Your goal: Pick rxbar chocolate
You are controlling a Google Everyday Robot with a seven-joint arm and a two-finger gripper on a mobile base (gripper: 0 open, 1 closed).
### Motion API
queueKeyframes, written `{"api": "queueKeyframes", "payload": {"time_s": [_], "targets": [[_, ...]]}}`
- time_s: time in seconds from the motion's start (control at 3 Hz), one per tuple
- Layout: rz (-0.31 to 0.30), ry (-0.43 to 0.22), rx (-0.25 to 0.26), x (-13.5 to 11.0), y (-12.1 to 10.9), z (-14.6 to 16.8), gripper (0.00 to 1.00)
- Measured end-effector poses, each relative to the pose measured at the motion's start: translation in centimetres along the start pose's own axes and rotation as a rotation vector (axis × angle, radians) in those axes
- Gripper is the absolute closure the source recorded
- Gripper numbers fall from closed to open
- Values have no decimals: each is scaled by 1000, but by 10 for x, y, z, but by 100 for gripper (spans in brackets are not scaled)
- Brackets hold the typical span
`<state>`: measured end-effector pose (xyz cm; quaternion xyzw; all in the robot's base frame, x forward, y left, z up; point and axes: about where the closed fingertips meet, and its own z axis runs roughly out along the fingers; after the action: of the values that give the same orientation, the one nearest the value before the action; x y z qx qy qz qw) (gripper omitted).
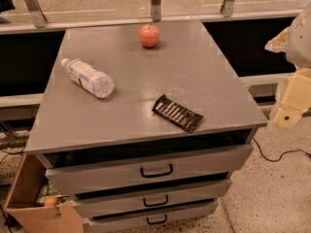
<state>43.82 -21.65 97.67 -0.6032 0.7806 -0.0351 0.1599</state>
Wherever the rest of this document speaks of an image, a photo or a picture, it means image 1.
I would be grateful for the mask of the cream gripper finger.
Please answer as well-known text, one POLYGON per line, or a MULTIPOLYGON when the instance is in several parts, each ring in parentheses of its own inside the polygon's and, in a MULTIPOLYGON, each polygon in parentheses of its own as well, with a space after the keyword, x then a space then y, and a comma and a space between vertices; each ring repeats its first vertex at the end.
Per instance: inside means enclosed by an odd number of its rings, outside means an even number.
POLYGON ((311 108, 311 69, 297 69, 278 84, 278 91, 271 121, 281 128, 292 129, 311 108))
POLYGON ((277 36, 269 40, 264 46, 264 49, 275 53, 285 52, 287 49, 288 34, 289 28, 285 28, 277 36))

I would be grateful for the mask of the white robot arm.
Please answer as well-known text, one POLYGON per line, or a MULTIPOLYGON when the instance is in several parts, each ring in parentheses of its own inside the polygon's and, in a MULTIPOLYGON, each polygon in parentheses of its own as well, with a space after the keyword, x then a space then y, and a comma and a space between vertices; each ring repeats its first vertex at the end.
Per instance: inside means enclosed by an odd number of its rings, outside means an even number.
POLYGON ((311 3, 292 24, 269 40, 264 48, 284 52, 296 71, 279 81, 276 105, 270 121, 281 128, 293 128, 311 108, 311 3))

